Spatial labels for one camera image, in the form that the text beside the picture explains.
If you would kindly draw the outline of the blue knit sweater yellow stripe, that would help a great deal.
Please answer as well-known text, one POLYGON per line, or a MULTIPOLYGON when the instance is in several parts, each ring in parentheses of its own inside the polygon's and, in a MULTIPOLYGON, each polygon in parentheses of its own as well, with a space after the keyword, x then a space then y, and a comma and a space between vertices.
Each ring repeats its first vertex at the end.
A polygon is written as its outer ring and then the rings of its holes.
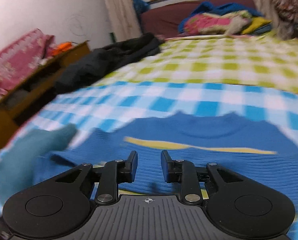
POLYGON ((138 153, 135 181, 125 191, 174 194, 164 181, 160 154, 196 166, 216 163, 288 196, 298 207, 298 146, 276 126, 235 113, 199 117, 176 113, 167 118, 142 118, 113 132, 95 129, 78 147, 39 156, 35 184, 77 165, 102 165, 138 153))

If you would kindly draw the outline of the black clothing pile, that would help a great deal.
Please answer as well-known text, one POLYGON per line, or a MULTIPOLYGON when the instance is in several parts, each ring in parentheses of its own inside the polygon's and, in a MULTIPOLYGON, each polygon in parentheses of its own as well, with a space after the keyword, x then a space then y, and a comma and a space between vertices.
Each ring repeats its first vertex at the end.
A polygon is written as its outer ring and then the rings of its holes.
POLYGON ((92 85, 125 65, 157 55, 163 43, 163 38, 146 33, 138 38, 94 49, 63 71, 55 81, 55 93, 70 93, 92 85))

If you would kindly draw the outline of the blue white checkered bedsheet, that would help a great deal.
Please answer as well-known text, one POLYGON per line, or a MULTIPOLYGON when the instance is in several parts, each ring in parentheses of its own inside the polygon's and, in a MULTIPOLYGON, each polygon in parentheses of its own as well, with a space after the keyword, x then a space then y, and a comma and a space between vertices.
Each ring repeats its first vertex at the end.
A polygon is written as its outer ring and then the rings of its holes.
POLYGON ((57 96, 16 133, 33 128, 53 130, 68 123, 78 128, 77 146, 94 128, 106 132, 136 118, 164 118, 178 111, 196 116, 235 112, 278 126, 298 143, 298 95, 257 86, 217 83, 129 83, 91 86, 57 96))

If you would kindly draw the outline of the teal folded towel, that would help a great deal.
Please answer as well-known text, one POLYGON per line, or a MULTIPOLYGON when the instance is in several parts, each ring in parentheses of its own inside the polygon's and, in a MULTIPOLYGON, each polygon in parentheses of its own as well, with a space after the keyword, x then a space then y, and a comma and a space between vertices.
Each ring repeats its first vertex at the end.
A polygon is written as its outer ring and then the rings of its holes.
POLYGON ((33 129, 0 157, 0 203, 33 185, 35 160, 50 151, 67 148, 77 133, 74 124, 54 131, 33 129))

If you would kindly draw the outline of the wooden side cabinet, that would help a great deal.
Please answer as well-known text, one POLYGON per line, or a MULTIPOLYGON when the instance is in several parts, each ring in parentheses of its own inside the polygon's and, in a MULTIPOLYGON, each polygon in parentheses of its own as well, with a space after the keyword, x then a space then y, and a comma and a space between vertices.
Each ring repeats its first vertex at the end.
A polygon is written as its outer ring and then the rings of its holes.
POLYGON ((0 100, 0 149, 20 126, 54 97, 56 79, 72 63, 91 52, 88 41, 46 61, 0 100))

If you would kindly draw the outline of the orange object on cabinet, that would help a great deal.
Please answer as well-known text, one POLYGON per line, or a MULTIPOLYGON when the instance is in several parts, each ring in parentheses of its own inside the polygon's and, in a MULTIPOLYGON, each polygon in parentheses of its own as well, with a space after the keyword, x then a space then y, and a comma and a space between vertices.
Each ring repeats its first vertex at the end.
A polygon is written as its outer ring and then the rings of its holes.
POLYGON ((51 55, 52 56, 57 56, 65 51, 68 51, 70 49, 73 48, 73 44, 71 42, 64 42, 64 43, 61 43, 61 44, 58 44, 56 45, 52 52, 51 52, 51 55))

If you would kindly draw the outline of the green white checkered bedsheet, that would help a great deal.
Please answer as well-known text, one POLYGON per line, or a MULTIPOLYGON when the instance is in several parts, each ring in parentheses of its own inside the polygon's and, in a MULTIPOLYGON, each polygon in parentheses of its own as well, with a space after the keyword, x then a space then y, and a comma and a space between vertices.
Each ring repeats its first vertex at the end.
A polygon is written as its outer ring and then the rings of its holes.
POLYGON ((262 36, 196 36, 170 39, 161 52, 128 64, 96 85, 225 83, 276 88, 298 94, 298 39, 262 36))

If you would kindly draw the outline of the pink floral bag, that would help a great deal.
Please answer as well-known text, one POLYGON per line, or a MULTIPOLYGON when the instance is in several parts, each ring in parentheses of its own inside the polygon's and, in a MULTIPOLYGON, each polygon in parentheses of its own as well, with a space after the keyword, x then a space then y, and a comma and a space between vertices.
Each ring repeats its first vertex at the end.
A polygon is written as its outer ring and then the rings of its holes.
POLYGON ((54 39, 37 28, 0 51, 0 99, 51 57, 54 39))

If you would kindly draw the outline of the maroon sofa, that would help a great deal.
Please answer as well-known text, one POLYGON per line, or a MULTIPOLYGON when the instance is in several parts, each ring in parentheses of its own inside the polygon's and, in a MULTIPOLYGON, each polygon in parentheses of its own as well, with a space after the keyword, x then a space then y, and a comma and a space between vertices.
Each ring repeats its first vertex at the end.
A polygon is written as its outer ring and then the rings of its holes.
POLYGON ((202 2, 210 2, 214 6, 234 2, 256 9, 253 0, 200 0, 164 5, 141 14, 140 20, 143 33, 163 35, 165 38, 178 36, 180 22, 187 18, 202 2))

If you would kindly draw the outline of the colourful blanket pile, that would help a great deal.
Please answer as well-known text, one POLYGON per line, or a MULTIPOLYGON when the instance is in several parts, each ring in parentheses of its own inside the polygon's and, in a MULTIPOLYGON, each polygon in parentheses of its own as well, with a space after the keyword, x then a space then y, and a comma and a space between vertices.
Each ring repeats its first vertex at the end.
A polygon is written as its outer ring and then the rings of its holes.
POLYGON ((178 25, 182 35, 252 35, 270 32, 272 22, 257 10, 240 3, 215 6, 202 2, 178 25))

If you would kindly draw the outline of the blue cloth by curtain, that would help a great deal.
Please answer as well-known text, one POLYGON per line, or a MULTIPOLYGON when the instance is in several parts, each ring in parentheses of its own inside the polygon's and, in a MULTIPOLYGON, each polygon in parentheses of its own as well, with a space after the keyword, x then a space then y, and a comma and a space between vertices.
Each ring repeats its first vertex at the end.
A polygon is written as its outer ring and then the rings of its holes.
POLYGON ((140 17, 141 14, 147 12, 150 9, 150 5, 144 0, 133 0, 133 6, 137 17, 140 17))

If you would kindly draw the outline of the cream left curtain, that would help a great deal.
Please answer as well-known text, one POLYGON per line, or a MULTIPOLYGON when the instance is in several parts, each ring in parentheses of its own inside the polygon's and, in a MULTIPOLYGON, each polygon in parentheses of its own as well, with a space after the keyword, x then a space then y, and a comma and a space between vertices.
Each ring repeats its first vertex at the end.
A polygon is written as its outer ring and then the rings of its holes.
POLYGON ((142 36, 133 0, 104 1, 108 10, 112 31, 118 42, 142 36))

